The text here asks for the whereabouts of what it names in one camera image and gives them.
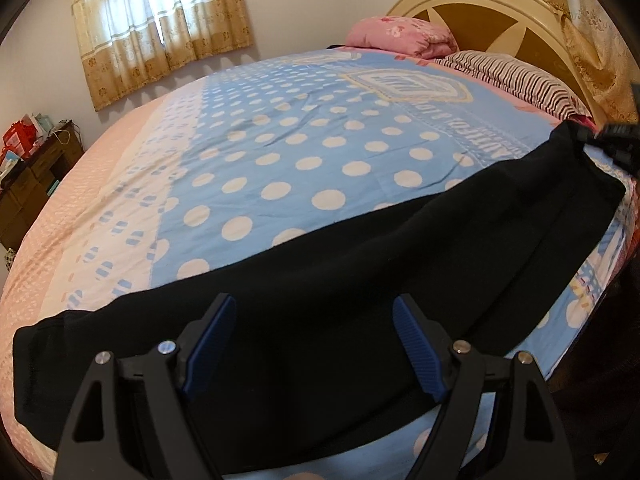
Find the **cream headboard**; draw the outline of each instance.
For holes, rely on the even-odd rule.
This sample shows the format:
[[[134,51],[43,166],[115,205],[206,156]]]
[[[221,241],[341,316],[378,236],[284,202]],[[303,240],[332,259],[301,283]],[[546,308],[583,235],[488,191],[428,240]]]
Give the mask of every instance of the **cream headboard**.
[[[571,61],[555,10],[542,0],[400,0],[388,15],[447,25],[460,50],[511,54],[540,67],[574,90],[598,124],[604,122]]]

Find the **curtain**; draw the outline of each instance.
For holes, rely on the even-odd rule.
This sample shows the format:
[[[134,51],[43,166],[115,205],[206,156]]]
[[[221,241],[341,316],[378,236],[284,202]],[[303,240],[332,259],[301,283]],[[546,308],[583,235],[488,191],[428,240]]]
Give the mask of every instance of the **curtain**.
[[[242,0],[72,0],[72,13],[96,111],[192,60],[252,44]]]
[[[250,46],[242,0],[153,0],[172,70],[195,59]]]
[[[640,69],[597,0],[544,0],[558,11],[567,49],[594,100],[615,122],[636,122]]]

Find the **blue polka dot bedding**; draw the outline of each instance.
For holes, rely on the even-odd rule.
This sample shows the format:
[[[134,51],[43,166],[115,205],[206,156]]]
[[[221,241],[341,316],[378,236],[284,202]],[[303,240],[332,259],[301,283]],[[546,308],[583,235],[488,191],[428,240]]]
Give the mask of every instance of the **blue polka dot bedding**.
[[[0,312],[11,323],[2,340],[10,344],[20,326],[65,309],[97,310],[334,222],[444,192],[530,152],[558,123],[462,72],[382,52],[323,50],[209,75],[129,114],[61,183],[9,276]],[[636,183],[603,154],[588,153],[627,193],[600,243],[518,346],[547,377],[634,246]],[[18,278],[25,272],[41,277],[38,290]],[[13,419],[10,376],[0,378],[9,391],[2,414]],[[492,400],[482,399],[469,459],[484,446]],[[436,415],[337,456],[230,478],[402,479]],[[7,427],[20,452],[51,473],[54,453],[17,424]]]

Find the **wooden desk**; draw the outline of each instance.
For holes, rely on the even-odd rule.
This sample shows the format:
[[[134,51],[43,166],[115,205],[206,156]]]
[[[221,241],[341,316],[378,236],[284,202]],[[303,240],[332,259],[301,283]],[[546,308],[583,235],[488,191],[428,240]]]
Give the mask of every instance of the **wooden desk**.
[[[47,203],[47,189],[62,181],[84,151],[71,121],[67,132],[51,135],[20,168],[5,177],[0,190],[0,243],[7,249],[20,248],[22,239]]]

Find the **desk drawer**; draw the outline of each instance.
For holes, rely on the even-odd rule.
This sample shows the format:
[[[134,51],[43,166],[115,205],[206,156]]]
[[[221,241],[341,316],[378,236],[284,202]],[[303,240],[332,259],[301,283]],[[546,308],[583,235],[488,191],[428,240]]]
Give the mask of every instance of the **desk drawer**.
[[[7,190],[0,196],[0,232],[14,221],[14,218],[20,211],[20,204],[18,204],[11,193]]]
[[[25,169],[11,184],[9,191],[19,204],[26,204],[31,191],[38,185],[38,181],[29,168]]]
[[[44,153],[39,154],[38,160],[31,165],[31,171],[36,178],[40,178],[43,173],[51,169],[61,156],[62,147],[58,142],[54,142]]]
[[[29,225],[22,216],[18,215],[14,220],[0,232],[0,242],[5,249],[17,251],[20,248],[24,235],[27,234]]]

